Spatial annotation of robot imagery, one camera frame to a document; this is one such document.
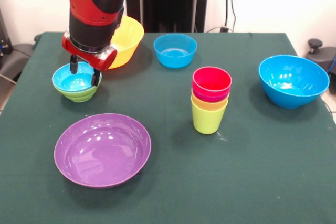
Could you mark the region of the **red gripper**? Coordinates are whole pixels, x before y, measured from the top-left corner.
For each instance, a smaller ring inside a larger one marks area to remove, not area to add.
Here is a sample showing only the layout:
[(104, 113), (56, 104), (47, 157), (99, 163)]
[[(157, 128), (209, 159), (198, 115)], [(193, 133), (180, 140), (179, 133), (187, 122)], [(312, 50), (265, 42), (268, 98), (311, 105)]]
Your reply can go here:
[(70, 71), (72, 74), (76, 74), (78, 71), (77, 56), (89, 63), (94, 68), (91, 85), (95, 87), (99, 84), (101, 71), (106, 71), (112, 65), (117, 56), (117, 50), (111, 45), (109, 45), (103, 52), (85, 52), (78, 49), (70, 41), (69, 29), (67, 29), (63, 34), (62, 46), (66, 51), (71, 53)]

